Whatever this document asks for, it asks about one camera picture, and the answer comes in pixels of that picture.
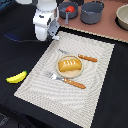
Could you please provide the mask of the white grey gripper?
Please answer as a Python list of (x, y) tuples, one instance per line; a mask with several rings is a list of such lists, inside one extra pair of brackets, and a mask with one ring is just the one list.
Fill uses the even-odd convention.
[(35, 25), (36, 38), (40, 41), (51, 40), (60, 27), (57, 22), (59, 18), (59, 11), (57, 9), (51, 12), (36, 11), (33, 17), (33, 24)]

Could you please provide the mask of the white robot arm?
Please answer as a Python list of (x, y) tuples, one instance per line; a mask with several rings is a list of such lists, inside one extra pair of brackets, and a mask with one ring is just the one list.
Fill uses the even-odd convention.
[(16, 2), (23, 5), (36, 5), (33, 24), (35, 25), (35, 34), (38, 40), (59, 39), (56, 35), (60, 27), (57, 22), (59, 10), (56, 0), (16, 0)]

